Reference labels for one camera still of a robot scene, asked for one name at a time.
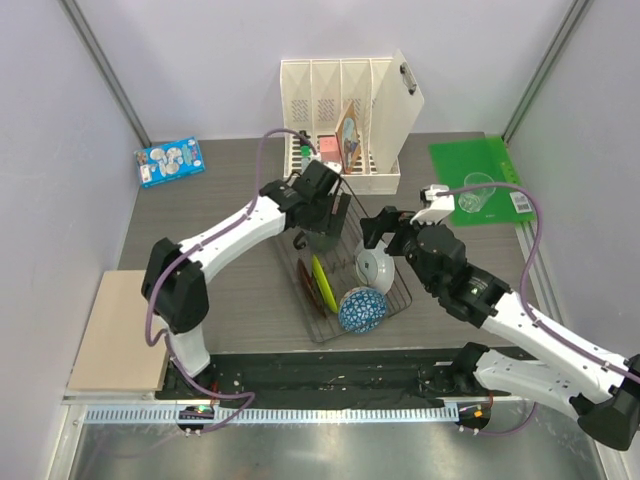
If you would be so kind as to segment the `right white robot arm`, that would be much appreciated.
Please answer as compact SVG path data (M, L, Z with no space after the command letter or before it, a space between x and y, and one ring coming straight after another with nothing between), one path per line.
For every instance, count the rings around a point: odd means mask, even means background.
M411 211L384 208L360 221L364 246L391 240L387 254L404 258L425 291L453 318L508 340L537 359L517 361L490 348L463 349L451 371L457 391L481 388L526 397L578 423L618 451L639 429L639 358L597 346L545 316L495 275L473 265L465 244L443 224L422 224Z

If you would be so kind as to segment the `white plate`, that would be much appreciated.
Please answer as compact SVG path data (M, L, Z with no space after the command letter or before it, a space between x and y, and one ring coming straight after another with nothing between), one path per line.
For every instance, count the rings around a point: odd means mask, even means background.
M387 244L380 240L367 249L360 241L354 251L354 268L359 283L386 295L395 280L394 258L386 253Z

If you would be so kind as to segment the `grey mug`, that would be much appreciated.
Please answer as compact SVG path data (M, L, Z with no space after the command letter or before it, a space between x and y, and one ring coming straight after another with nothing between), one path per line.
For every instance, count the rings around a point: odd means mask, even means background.
M340 242L339 237L300 229L292 240L292 246L298 252L309 254L325 254L335 250Z

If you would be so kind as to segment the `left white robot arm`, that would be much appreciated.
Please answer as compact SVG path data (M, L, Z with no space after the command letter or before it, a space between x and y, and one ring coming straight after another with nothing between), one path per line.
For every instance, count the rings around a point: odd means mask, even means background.
M187 396L203 398L213 385L202 329L209 311L207 284L233 260L289 229L340 236L351 200L339 192L341 181L337 164L313 160L291 184L268 183L247 206L210 229L179 243L163 238L154 244L141 286L148 303L145 338L155 345L152 321L164 322L170 356L183 368L177 383Z

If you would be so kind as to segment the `yellow-green plate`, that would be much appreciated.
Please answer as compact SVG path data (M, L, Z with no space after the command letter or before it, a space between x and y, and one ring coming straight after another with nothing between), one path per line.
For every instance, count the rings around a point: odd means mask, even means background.
M312 273L318 284L320 294L324 303L332 313L338 313L338 304L333 293L328 277L322 267L319 257L315 254L311 257Z

